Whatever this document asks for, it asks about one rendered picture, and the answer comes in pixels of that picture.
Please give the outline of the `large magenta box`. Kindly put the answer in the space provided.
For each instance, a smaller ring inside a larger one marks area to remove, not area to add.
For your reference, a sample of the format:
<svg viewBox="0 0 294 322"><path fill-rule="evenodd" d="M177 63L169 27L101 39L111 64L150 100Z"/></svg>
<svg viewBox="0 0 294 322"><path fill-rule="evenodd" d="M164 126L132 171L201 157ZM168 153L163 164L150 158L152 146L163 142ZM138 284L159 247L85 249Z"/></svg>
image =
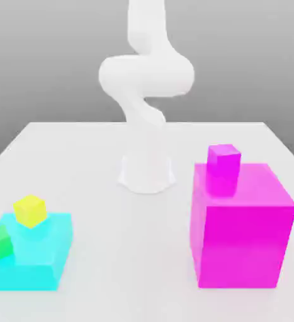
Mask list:
<svg viewBox="0 0 294 322"><path fill-rule="evenodd" d="M215 196L195 164L189 242L200 288L275 288L294 201L266 164L242 164L236 190Z"/></svg>

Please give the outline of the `small yellow cube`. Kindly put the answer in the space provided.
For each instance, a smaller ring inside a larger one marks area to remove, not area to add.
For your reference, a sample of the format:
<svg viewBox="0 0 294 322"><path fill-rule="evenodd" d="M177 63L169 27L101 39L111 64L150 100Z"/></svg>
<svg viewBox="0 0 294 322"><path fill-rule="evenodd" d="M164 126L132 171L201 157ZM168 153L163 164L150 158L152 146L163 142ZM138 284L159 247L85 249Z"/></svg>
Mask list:
<svg viewBox="0 0 294 322"><path fill-rule="evenodd" d="M34 228L47 219L45 201L34 195L27 195L13 204L16 221Z"/></svg>

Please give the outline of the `small magenta cube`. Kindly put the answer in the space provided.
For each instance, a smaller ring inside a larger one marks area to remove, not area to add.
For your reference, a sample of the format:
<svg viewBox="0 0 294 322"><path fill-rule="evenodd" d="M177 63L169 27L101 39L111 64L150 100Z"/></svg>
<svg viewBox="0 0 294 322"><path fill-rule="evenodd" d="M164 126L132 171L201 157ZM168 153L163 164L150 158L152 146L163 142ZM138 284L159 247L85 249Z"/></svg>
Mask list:
<svg viewBox="0 0 294 322"><path fill-rule="evenodd" d="M214 197L233 196L240 173L241 153L232 144L208 147L206 190Z"/></svg>

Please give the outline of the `large cyan box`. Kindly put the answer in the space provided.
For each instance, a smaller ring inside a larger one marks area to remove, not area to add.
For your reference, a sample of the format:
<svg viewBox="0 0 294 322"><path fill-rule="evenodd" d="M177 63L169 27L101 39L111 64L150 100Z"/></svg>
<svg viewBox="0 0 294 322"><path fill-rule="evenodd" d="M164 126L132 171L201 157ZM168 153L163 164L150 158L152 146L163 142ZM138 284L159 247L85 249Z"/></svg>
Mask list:
<svg viewBox="0 0 294 322"><path fill-rule="evenodd" d="M13 213L3 214L13 254L0 260L0 291L56 291L73 239L69 213L48 213L34 228L18 223Z"/></svg>

